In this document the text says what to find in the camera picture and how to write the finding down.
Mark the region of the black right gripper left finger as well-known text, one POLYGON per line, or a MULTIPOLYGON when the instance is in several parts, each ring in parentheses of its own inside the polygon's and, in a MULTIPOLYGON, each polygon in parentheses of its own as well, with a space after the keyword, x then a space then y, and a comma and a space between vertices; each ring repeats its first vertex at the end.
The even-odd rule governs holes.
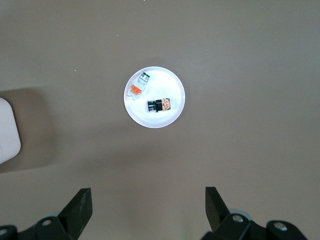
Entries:
POLYGON ((26 230, 1 225, 0 240, 78 240, 92 214, 91 189, 82 188, 56 216, 44 217, 26 230))

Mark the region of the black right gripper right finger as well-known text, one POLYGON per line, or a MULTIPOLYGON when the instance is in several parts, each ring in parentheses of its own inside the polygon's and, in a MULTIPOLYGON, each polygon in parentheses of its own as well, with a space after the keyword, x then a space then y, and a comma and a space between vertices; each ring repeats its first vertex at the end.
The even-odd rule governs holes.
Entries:
POLYGON ((308 240, 292 223, 271 220, 265 227, 231 213, 216 187, 205 188, 205 213, 211 227, 201 240, 308 240))

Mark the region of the pale pink round plate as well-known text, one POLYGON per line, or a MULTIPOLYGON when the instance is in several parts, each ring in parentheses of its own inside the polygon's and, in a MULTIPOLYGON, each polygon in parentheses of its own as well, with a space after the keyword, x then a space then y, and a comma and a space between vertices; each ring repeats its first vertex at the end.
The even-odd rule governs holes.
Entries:
POLYGON ((170 70, 149 66, 133 74, 128 80, 123 94, 124 105, 129 116, 139 125, 147 128, 163 128, 172 124, 181 115, 185 105, 185 90, 180 79, 170 70), (131 82, 146 72, 150 79, 139 99, 127 96, 131 82), (149 112, 147 101, 169 98, 171 109, 149 112))

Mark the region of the white orange switch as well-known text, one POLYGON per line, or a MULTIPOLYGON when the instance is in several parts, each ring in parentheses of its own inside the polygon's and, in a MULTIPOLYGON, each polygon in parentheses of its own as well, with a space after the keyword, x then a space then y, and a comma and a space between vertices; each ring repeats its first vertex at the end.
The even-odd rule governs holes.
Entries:
POLYGON ((140 98, 146 89, 146 85, 150 80, 150 76, 146 72, 142 72, 139 77, 131 81, 129 85, 127 96, 132 97, 134 100, 140 98))

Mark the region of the white plastic lidded storage box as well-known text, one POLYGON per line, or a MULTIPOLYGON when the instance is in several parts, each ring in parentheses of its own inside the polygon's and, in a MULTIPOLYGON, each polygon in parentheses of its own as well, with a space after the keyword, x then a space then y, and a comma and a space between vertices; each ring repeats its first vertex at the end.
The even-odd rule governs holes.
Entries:
POLYGON ((12 106, 0 97, 0 164, 14 158, 20 150, 21 140, 12 106))

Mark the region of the black orange push-button switch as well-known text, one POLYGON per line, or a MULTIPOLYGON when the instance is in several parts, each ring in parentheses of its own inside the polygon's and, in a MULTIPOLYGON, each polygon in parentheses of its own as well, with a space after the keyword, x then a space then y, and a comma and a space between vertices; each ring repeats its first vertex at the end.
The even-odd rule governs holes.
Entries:
POLYGON ((168 111, 171 109, 171 100, 169 98, 149 100, 147 101, 147 108, 149 112, 168 111))

